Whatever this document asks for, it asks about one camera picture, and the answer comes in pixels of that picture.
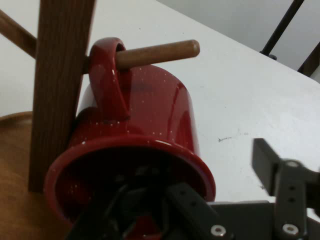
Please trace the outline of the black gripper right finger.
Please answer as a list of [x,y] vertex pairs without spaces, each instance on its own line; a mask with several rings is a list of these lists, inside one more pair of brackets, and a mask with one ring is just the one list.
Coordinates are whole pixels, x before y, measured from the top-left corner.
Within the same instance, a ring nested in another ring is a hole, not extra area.
[[307,210],[320,213],[320,174],[293,159],[280,158],[263,138],[253,140],[252,168],[275,198],[272,233],[276,240],[318,240],[319,222]]

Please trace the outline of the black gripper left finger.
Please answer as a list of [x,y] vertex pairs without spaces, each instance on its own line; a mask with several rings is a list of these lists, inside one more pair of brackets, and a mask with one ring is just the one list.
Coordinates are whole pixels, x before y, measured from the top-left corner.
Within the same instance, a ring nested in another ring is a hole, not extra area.
[[106,194],[95,197],[67,234],[68,240],[123,240],[138,217],[153,220],[162,240],[232,240],[219,214],[188,184],[125,184],[107,202]]

